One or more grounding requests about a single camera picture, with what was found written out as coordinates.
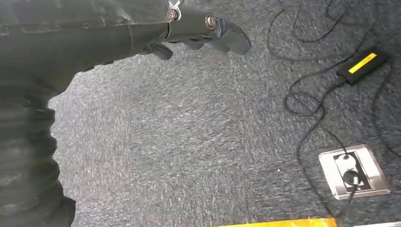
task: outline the power adapter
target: power adapter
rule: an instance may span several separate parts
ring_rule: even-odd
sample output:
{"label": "power adapter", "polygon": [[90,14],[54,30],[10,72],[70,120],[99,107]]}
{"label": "power adapter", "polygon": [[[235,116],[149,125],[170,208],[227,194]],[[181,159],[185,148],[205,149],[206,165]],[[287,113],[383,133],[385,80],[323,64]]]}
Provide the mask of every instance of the power adapter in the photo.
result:
{"label": "power adapter", "polygon": [[389,58],[390,55],[386,52],[376,47],[370,48],[344,64],[337,71],[337,76],[343,77],[349,85],[355,85]]}

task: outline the gray carpet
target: gray carpet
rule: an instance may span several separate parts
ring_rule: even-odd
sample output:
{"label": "gray carpet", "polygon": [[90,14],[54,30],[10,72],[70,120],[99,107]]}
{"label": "gray carpet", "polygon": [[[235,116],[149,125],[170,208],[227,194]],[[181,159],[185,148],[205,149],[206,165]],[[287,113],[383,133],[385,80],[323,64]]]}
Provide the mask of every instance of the gray carpet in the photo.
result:
{"label": "gray carpet", "polygon": [[[373,0],[359,1],[344,18],[371,24]],[[314,38],[332,24],[324,18],[327,0],[306,0],[297,33]],[[171,45],[170,61],[135,56],[78,74],[53,99],[56,160],[65,193],[77,200],[75,227],[205,227],[261,221],[328,217],[295,161],[295,148],[312,119],[282,107],[296,78],[328,61],[288,62],[267,50],[267,29],[280,10],[276,0],[188,0],[188,6],[230,18],[249,34],[246,56],[209,47],[190,51]],[[286,11],[272,28],[271,44],[288,57],[327,56],[352,51],[366,31],[338,25],[318,44],[291,36],[298,0],[283,0]],[[344,3],[335,0],[338,16]],[[376,31],[385,50],[400,53],[401,2],[380,0]],[[370,34],[364,47],[371,45]],[[386,140],[401,142],[401,61],[381,95],[380,125]],[[348,145],[368,143],[389,181],[401,190],[401,160],[387,153],[370,118],[372,98],[388,66],[357,86],[336,90],[326,101],[324,125]],[[301,84],[321,95],[335,70]],[[308,174],[332,209],[333,198],[318,154],[339,148],[316,130],[302,149]],[[355,199],[339,226],[401,219],[401,194]]]}

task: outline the yellow label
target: yellow label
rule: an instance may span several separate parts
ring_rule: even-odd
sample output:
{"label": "yellow label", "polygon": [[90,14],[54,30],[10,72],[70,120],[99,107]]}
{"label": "yellow label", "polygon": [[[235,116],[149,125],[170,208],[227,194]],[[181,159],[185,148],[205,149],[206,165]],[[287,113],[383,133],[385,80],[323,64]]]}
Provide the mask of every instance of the yellow label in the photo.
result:
{"label": "yellow label", "polygon": [[364,65],[366,65],[368,62],[370,62],[376,56],[377,55],[375,53],[371,53],[370,55],[365,57],[362,61],[360,61],[358,64],[354,65],[354,67],[349,69],[348,72],[355,73],[358,69],[362,68]]}

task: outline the floor socket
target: floor socket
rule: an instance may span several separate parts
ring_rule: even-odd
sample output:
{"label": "floor socket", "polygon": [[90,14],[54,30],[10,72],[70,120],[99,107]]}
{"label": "floor socket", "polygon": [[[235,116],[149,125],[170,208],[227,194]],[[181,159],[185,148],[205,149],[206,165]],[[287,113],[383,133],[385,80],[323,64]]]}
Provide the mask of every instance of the floor socket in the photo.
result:
{"label": "floor socket", "polygon": [[343,149],[319,155],[327,183],[336,199],[348,199],[353,190],[353,186],[344,182],[342,178],[349,170],[357,172],[361,178],[355,198],[390,193],[386,178],[368,145],[349,147],[347,152],[350,154],[349,157],[345,156]]}

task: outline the yellow tape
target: yellow tape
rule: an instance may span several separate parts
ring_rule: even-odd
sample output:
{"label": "yellow tape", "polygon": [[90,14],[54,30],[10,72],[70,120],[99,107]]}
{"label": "yellow tape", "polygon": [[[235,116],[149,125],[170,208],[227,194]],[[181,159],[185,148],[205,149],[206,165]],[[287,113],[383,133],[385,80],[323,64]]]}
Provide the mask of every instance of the yellow tape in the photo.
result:
{"label": "yellow tape", "polygon": [[358,64],[354,65],[354,67],[349,69],[348,72],[355,73],[358,69],[362,68],[364,65],[366,65],[368,62],[370,62],[376,56],[377,56],[377,54],[371,53],[370,55],[365,57],[362,61],[360,61]]}
{"label": "yellow tape", "polygon": [[272,221],[254,224],[241,224],[220,227],[337,227],[334,218],[301,219],[288,221]]}

